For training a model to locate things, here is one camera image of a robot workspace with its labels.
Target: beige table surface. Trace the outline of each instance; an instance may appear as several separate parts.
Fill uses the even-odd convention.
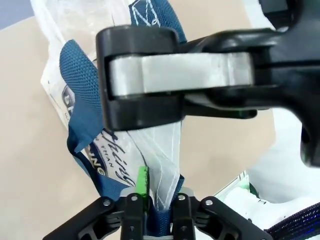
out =
[[[189,40],[250,27],[239,0],[170,3]],[[1,240],[40,240],[98,197],[68,153],[67,130],[40,84],[47,47],[33,17],[0,31]],[[187,117],[180,148],[185,185],[199,199],[214,194],[274,138],[270,111],[251,120]]]

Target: bolt head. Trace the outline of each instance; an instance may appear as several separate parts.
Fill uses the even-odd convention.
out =
[[[211,200],[207,200],[207,201],[205,201],[205,205],[207,205],[207,206],[210,206],[210,205],[212,205],[212,204],[214,204]]]
[[[104,200],[103,201],[103,205],[106,206],[106,207],[109,206],[110,204],[111,204],[111,202],[109,200]]]
[[[182,200],[185,200],[185,199],[186,199],[186,197],[185,197],[184,195],[182,195],[182,194],[181,194],[181,195],[179,195],[179,196],[178,196],[178,199],[179,199],[180,201],[182,201]]]

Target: clear plastic bag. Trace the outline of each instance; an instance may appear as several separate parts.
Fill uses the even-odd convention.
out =
[[[60,119],[68,127],[75,96],[60,74],[62,47],[66,41],[74,39],[89,59],[94,61],[96,34],[107,27],[131,24],[129,4],[133,1],[30,1],[38,24],[49,42],[49,58],[41,84]],[[139,167],[147,165],[155,206],[158,210],[166,210],[180,177],[180,132],[180,122],[130,132],[102,131],[82,153],[97,173],[128,186],[135,185]]]

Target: green tag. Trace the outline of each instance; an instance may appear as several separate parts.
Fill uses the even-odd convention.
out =
[[[147,201],[149,196],[149,168],[147,166],[141,166],[139,168],[135,192],[140,194],[144,201]]]

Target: blue strap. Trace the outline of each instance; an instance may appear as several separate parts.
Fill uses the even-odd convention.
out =
[[[133,25],[158,25],[170,27],[178,32],[181,42],[186,38],[177,16],[167,0],[136,0],[129,6]],[[117,200],[127,188],[114,179],[98,174],[88,159],[81,153],[102,132],[103,116],[100,103],[98,72],[74,40],[68,41],[60,53],[60,72],[75,95],[75,105],[69,121],[67,147],[78,164],[92,179],[101,196]],[[181,176],[176,188],[180,190],[184,178]],[[158,212],[151,208],[148,225],[151,236],[170,234],[170,211]]]

